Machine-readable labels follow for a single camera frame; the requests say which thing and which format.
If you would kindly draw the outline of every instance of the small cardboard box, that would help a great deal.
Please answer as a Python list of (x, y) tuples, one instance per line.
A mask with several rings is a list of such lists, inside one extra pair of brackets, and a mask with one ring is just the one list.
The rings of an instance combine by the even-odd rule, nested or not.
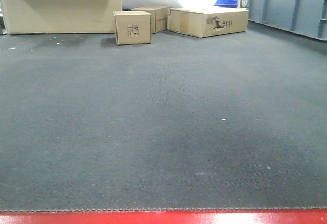
[(247, 29), (248, 14), (240, 8), (169, 9), (168, 30), (200, 38), (241, 32)]
[(132, 11), (146, 11), (151, 13), (151, 33), (158, 33), (167, 29), (168, 6), (147, 6), (133, 8)]
[(151, 14), (144, 11), (115, 11), (118, 45), (151, 43)]

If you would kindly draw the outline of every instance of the dark gray carpet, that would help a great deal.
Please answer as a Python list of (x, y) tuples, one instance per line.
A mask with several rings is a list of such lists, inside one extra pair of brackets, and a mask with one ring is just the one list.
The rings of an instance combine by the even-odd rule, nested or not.
[(0, 210), (327, 206), (327, 43), (252, 23), (0, 51)]

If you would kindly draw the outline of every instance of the blue-gray metal container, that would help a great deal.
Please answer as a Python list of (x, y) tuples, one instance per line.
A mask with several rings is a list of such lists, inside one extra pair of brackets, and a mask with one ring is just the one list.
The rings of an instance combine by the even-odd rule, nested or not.
[(327, 41), (327, 0), (249, 0), (249, 19)]

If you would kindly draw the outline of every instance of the red floor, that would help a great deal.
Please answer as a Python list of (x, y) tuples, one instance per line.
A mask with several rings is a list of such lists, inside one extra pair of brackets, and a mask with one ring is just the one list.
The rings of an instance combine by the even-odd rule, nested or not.
[(312, 224), (327, 210), (1, 213), (0, 224)]

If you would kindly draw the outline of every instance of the large flat cardboard box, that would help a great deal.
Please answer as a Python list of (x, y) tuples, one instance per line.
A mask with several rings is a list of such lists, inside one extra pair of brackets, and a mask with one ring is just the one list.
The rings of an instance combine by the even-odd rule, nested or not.
[(118, 11), (113, 13), (118, 45), (151, 43), (151, 14), (145, 11)]
[(1, 0), (8, 33), (114, 33), (121, 0)]
[(151, 33), (158, 33), (167, 29), (169, 6), (146, 6), (132, 8), (132, 11), (146, 11), (151, 13)]
[(247, 29), (248, 14), (239, 8), (169, 9), (168, 30), (200, 38), (242, 32)]

